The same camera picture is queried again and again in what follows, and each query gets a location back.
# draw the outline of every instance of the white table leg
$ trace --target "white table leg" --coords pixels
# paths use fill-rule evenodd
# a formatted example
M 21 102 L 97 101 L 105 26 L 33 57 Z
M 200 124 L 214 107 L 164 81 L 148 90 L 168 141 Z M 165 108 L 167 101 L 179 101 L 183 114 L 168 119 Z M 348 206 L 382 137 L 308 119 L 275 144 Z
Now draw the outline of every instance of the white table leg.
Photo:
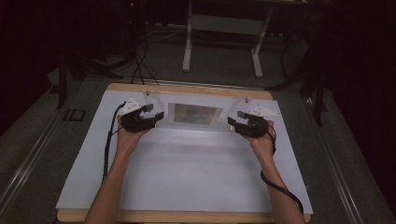
M 271 7 L 268 8 L 267 16 L 265 18 L 264 23 L 262 24 L 262 29 L 259 34 L 259 41 L 256 45 L 256 48 L 251 50 L 251 58 L 253 60 L 254 73 L 256 74 L 257 78 L 262 78 L 262 66 L 260 65 L 259 52 L 260 52 L 260 48 L 262 47 L 262 41 L 264 40 L 268 23 L 271 19 L 272 11 L 273 9 Z
M 189 17 L 187 18 L 187 44 L 184 50 L 184 60 L 183 60 L 183 72 L 190 71 L 190 61 L 191 61 L 191 20 L 192 20 L 192 0 L 189 0 Z

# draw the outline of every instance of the forearm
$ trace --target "forearm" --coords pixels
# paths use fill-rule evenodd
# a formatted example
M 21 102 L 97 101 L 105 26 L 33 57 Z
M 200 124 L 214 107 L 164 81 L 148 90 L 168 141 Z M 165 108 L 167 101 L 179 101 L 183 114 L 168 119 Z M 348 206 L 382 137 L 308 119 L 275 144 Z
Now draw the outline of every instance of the forearm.
M 85 223 L 115 223 L 120 206 L 122 182 L 129 156 L 116 155 L 113 164 L 92 203 Z
M 267 180 L 287 189 L 272 158 L 262 163 L 262 172 Z M 292 198 L 271 186 L 268 186 L 268 192 L 271 197 L 276 223 L 305 223 L 304 217 Z

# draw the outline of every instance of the white board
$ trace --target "white board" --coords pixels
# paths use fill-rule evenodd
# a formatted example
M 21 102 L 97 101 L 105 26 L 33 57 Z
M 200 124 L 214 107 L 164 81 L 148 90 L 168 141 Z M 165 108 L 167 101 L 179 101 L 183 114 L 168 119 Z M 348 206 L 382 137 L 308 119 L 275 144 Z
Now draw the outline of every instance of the white board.
M 64 184 L 56 205 L 58 209 L 88 209 L 91 206 L 101 185 L 106 135 L 114 111 L 129 97 L 134 97 L 141 105 L 146 102 L 142 92 L 105 92 Z M 170 102 L 222 107 L 219 122 L 226 123 L 228 109 L 235 99 L 178 94 L 162 94 L 160 98 L 165 111 L 163 124 L 159 121 L 158 128 L 145 134 L 132 155 L 123 183 L 120 209 L 271 213 L 267 186 L 260 179 L 260 164 L 246 139 L 227 131 L 227 125 L 226 129 L 220 125 L 209 131 L 166 125 Z M 276 101 L 249 100 L 249 108 L 257 105 L 280 114 Z M 284 121 L 281 116 L 265 118 L 275 122 L 276 166 L 289 190 L 301 200 L 304 212 L 313 214 Z M 113 136 L 109 165 L 116 145 L 117 137 Z

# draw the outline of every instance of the dark floor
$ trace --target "dark floor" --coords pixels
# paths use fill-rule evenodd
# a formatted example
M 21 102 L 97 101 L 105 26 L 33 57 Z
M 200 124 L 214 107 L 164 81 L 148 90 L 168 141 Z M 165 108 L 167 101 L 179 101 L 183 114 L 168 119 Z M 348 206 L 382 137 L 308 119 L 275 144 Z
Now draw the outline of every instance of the dark floor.
M 151 40 L 162 35 L 150 35 Z M 260 53 L 263 79 L 254 77 L 249 47 L 245 44 L 205 42 L 194 39 L 189 73 L 181 71 L 184 35 L 150 42 L 143 69 L 161 85 L 221 85 L 228 88 L 263 90 L 285 80 L 279 60 L 284 48 L 281 37 L 268 36 Z M 304 42 L 292 46 L 287 55 L 287 71 L 301 59 Z M 87 69 L 85 81 L 69 78 L 69 101 L 56 110 L 57 96 L 45 93 L 0 139 L 0 190 L 8 183 L 30 151 L 42 145 L 36 164 L 30 166 L 23 187 L 14 192 L 1 223 L 52 223 L 64 181 L 88 131 L 101 96 L 111 82 L 129 82 L 135 64 L 116 69 L 123 80 L 113 80 Z M 56 80 L 57 72 L 49 74 Z M 380 193 L 351 131 L 326 91 L 322 113 L 323 127 L 312 117 L 312 105 L 298 94 L 301 83 L 272 92 L 282 110 L 286 127 L 305 184 L 314 215 L 310 223 L 396 223 Z M 67 109 L 86 111 L 83 121 L 63 120 Z

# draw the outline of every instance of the black cable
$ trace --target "black cable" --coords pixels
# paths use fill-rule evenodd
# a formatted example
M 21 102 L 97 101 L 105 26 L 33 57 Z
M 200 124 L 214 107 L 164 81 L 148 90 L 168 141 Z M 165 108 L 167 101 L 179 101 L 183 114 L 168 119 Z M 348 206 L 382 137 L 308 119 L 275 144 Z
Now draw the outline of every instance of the black cable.
M 142 83 L 143 83 L 143 85 L 145 85 L 144 77 L 143 77 L 142 71 L 141 71 L 141 64 L 143 64 L 143 65 L 146 67 L 146 70 L 148 71 L 148 74 L 150 75 L 150 77 L 151 77 L 152 79 L 154 79 L 154 81 L 157 83 L 157 85 L 160 86 L 160 83 L 158 82 L 158 80 L 157 80 L 157 78 L 156 78 L 158 72 L 157 72 L 155 69 L 149 68 L 149 67 L 145 64 L 145 62 L 144 62 L 144 60 L 145 60 L 145 58 L 146 58 L 146 54 L 147 54 L 147 49 L 146 49 L 146 47 L 143 46 L 141 43 L 139 43 L 139 45 L 143 48 L 143 51 L 144 51 L 144 52 L 143 52 L 143 56 L 142 56 L 141 58 L 136 54 L 137 67 L 136 67 L 136 69 L 134 70 L 134 74 L 132 75 L 131 84 L 134 83 L 134 76 L 136 75 L 136 72 L 137 72 L 137 70 L 138 70 L 139 73 L 140 73 L 140 78 L 142 79 Z M 152 74 L 150 73 L 149 69 L 151 69 L 151 70 L 153 70 L 153 71 L 155 72 L 155 76 L 152 75 Z
M 126 65 L 126 64 L 128 64 L 128 63 L 133 63 L 132 62 L 132 60 L 133 60 L 133 53 L 132 52 L 128 52 L 128 53 L 126 53 L 124 56 L 123 56 L 123 59 L 121 60 L 121 61 L 118 61 L 118 62 L 115 62 L 115 63 L 108 63 L 108 64 L 105 64 L 104 65 L 104 67 L 106 67 L 106 68 L 108 68 L 108 69 L 116 69 L 116 68 L 119 68 L 119 67 L 121 67 L 121 66 L 124 66 L 124 65 Z
M 304 214 L 304 208 L 303 208 L 303 204 L 300 202 L 300 200 L 297 198 L 297 196 L 295 196 L 294 194 L 292 194 L 290 191 L 288 191 L 287 189 L 281 188 L 280 186 L 274 184 L 273 182 L 269 181 L 267 178 L 265 178 L 265 175 L 262 173 L 262 171 L 260 171 L 260 176 L 262 177 L 262 181 L 265 182 L 265 184 L 273 187 L 274 189 L 279 190 L 280 192 L 288 195 L 289 197 L 291 197 L 298 205 L 298 208 L 300 209 L 301 214 Z
M 272 129 L 273 132 L 274 132 L 274 136 L 272 136 L 270 133 L 267 132 L 268 135 L 271 137 L 271 140 L 272 140 L 272 142 L 273 142 L 273 149 L 274 149 L 274 150 L 273 150 L 273 154 L 274 154 L 275 151 L 276 151 L 276 144 L 275 144 L 276 132 L 275 132 L 274 127 L 272 127 L 271 125 L 268 125 L 268 126 L 271 127 L 271 129 Z M 288 191 L 287 189 L 284 189 L 284 188 L 282 188 L 282 187 L 280 187 L 280 186 L 274 184 L 273 182 L 269 181 L 269 180 L 265 177 L 265 175 L 264 175 L 264 173 L 262 172 L 262 170 L 260 171 L 260 177 L 262 178 L 262 181 L 265 182 L 265 184 L 267 184 L 267 185 L 271 186 L 272 188 L 277 189 L 277 190 L 279 190 L 280 192 L 282 192 L 282 193 L 286 194 L 287 196 L 291 197 L 291 198 L 297 203 L 297 205 L 298 205 L 298 207 L 299 207 L 299 209 L 300 209 L 301 214 L 304 214 L 303 204 L 302 204 L 301 201 L 297 198 L 297 196 L 295 196 L 294 194 L 292 194 L 292 193 L 291 193 L 290 191 Z
M 132 64 L 134 64 L 134 62 L 129 62 L 128 64 L 126 64 L 125 67 L 120 68 L 119 70 L 115 71 L 114 73 L 118 73 L 118 72 L 120 72 L 120 71 L 123 71 L 123 70 L 129 68 Z
M 178 35 L 178 34 L 181 34 L 183 32 L 187 32 L 187 30 L 183 29 L 183 30 L 179 30 L 179 31 L 174 31 L 170 35 L 166 35 L 166 36 L 163 36 L 163 37 L 160 37 L 160 38 L 157 38 L 157 39 L 151 39 L 149 42 L 159 42 L 161 40 L 165 40 L 165 39 L 167 39 L 167 38 L 169 38 L 169 37 L 171 37 L 173 35 Z
M 143 83 L 143 85 L 145 85 L 145 80 L 143 79 L 143 76 L 142 76 L 142 71 L 141 71 L 141 68 L 140 68 L 140 64 L 143 62 L 143 60 L 145 60 L 147 51 L 146 51 L 146 48 L 145 48 L 141 43 L 139 43 L 139 45 L 140 45 L 140 46 L 143 48 L 143 50 L 144 50 L 144 51 L 143 51 L 143 57 L 142 57 L 142 59 L 141 59 L 140 62 L 139 62 L 138 57 L 137 57 L 137 53 L 136 53 L 137 67 L 136 67 L 136 69 L 134 70 L 134 74 L 132 75 L 131 84 L 134 83 L 134 76 L 136 75 L 136 72 L 139 71 L 140 78 L 142 79 L 142 83 Z
M 116 121 L 116 117 L 117 117 L 117 113 L 119 112 L 119 110 L 125 105 L 125 103 L 123 103 L 122 105 L 119 105 L 119 107 L 117 107 L 116 111 L 114 112 L 114 116 L 113 116 L 113 120 L 111 121 L 111 126 L 110 126 L 110 130 L 107 133 L 107 141 L 106 141 L 106 147 L 105 147 L 105 159 L 104 159 L 104 165 L 103 165 L 103 177 L 102 177 L 102 183 L 105 180 L 106 176 L 107 176 L 107 167 L 108 167 L 108 152 L 110 150 L 110 141 L 111 141 L 111 136 L 113 136 L 114 133 L 118 132 L 122 127 L 118 128 L 115 132 L 113 132 L 113 127 L 114 127 L 114 123 Z

